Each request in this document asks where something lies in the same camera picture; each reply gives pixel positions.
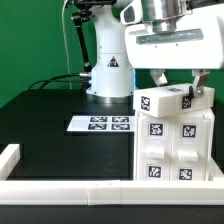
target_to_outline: green wall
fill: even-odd
[[[67,73],[63,42],[61,11],[64,0],[9,1],[1,0],[0,7],[0,107],[26,90],[33,82]],[[82,71],[81,52],[70,17],[76,9],[66,10],[66,27],[72,72]],[[89,57],[96,62],[95,30],[93,24],[84,24]],[[168,70],[170,83],[192,82],[190,70]],[[224,164],[224,70],[211,71],[207,83],[216,89],[215,107],[217,159]],[[153,86],[148,71],[137,72],[137,86]],[[68,88],[68,84],[52,84],[48,88]]]

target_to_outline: black tabletop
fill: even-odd
[[[132,180],[134,133],[68,133],[73,115],[130,116],[78,90],[22,92],[0,110],[0,150],[21,144],[9,180]],[[223,206],[0,206],[0,223],[223,223]]]

